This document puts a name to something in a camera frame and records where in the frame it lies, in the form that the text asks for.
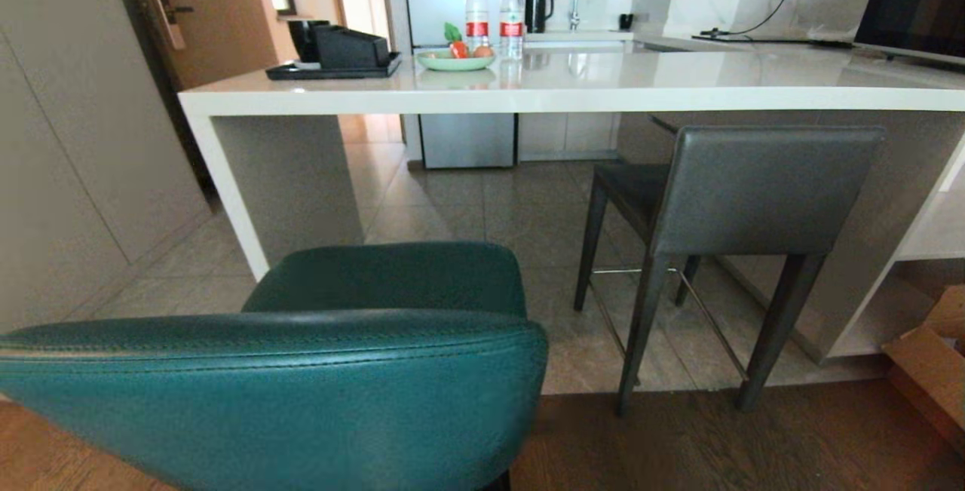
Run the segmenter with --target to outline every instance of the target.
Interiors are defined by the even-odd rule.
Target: bar stool leg
[[[603,213],[606,212],[606,191],[603,185],[596,182],[593,176],[593,192],[590,193],[590,209],[587,212],[587,230],[583,235],[583,254],[580,256],[580,275],[576,280],[576,299],[573,309],[583,310],[583,303],[587,299],[587,286],[590,285],[590,274],[593,273],[593,257],[596,256],[596,244],[600,240],[603,230]]]
[[[750,412],[761,397],[764,384],[794,330],[807,295],[810,295],[810,289],[821,271],[824,257],[823,254],[787,256],[751,363],[747,367],[749,378],[741,385],[737,402],[734,403],[741,412]]]
[[[626,413],[633,384],[636,381],[637,372],[640,371],[640,363],[644,360],[644,350],[647,349],[647,340],[654,326],[654,316],[657,313],[657,304],[660,302],[660,291],[666,279],[667,265],[669,265],[669,258],[666,255],[651,256],[648,253],[644,259],[640,285],[637,286],[637,299],[633,305],[630,340],[626,344],[626,357],[623,359],[623,376],[620,378],[620,392],[617,396],[617,416],[623,416]]]
[[[687,278],[687,281],[691,285],[694,284],[694,277],[697,275],[697,267],[700,267],[700,255],[690,255],[687,257],[687,263],[683,266],[683,277]],[[683,302],[687,299],[687,286],[680,282],[680,286],[676,288],[676,297],[673,299],[673,303],[677,306],[683,306]]]

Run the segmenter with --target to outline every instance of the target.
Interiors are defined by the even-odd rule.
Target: shelf
[[[965,257],[965,192],[935,195],[896,259],[954,259]]]
[[[921,325],[935,301],[894,274],[885,281],[858,321],[844,334],[828,357],[881,353],[886,344]]]

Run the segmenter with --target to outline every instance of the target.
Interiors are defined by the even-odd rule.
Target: freezer drawer
[[[512,167],[516,160],[514,114],[419,116],[425,168]]]

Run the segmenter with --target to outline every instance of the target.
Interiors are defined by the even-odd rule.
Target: green plate
[[[420,51],[416,54],[416,61],[431,71],[479,71],[496,61],[496,56],[455,59],[451,51],[433,50]]]

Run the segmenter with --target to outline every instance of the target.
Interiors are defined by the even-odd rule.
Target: black tray
[[[320,81],[328,78],[387,78],[391,76],[403,56],[399,52],[389,53],[389,64],[385,67],[361,67],[358,69],[300,69],[293,63],[265,69],[269,81]]]

